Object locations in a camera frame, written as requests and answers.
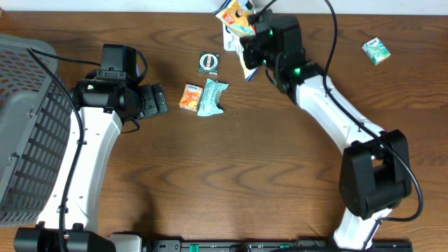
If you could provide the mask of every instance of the basket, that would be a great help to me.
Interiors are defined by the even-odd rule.
[[[48,44],[0,34],[0,227],[35,223],[55,185],[71,107],[27,47]],[[57,60],[37,55],[56,77]]]

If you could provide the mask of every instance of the candy wrapper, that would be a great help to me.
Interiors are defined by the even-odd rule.
[[[255,35],[255,29],[247,21],[255,8],[249,0],[226,0],[213,14],[238,36]]]
[[[202,96],[201,104],[199,105],[198,116],[212,116],[215,114],[224,113],[224,111],[218,108],[219,98],[221,93],[227,89],[229,84],[219,83],[214,80],[207,79],[207,83],[204,89],[204,95]]]

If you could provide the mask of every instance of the small box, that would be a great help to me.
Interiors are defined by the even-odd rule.
[[[197,71],[201,74],[218,75],[219,53],[201,52]]]
[[[186,84],[179,106],[181,109],[197,112],[197,105],[201,99],[203,88]]]
[[[367,53],[367,56],[369,56],[375,66],[391,56],[391,53],[387,50],[386,46],[384,46],[378,38],[374,38],[365,43],[363,45],[363,50]]]

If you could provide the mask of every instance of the green candy box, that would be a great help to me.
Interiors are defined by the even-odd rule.
[[[363,45],[363,50],[373,61],[375,66],[391,56],[391,53],[387,50],[386,46],[384,46],[378,38],[374,38],[365,43]]]

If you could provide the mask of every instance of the wood grain surface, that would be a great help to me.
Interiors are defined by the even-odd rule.
[[[326,63],[329,15],[298,15],[307,57]],[[339,15],[330,76],[361,113],[409,142],[425,195],[412,223],[385,223],[376,238],[410,239],[415,251],[448,248],[448,17]],[[247,83],[221,23],[207,14],[14,13],[0,32],[46,41],[59,55],[100,61],[104,43],[143,51],[144,83],[162,82],[165,115],[118,137],[99,203],[99,233],[124,230],[184,239],[329,237],[344,205],[338,193],[341,153],[307,113],[263,73]],[[378,66],[361,46],[379,37],[392,56]],[[221,53],[219,75],[197,73],[200,51]],[[92,68],[61,62],[68,86]],[[179,108],[186,83],[229,83],[224,114],[199,118]],[[124,130],[132,125],[125,125]],[[415,193],[392,216],[408,216]],[[0,251],[13,250],[15,228],[0,229]]]

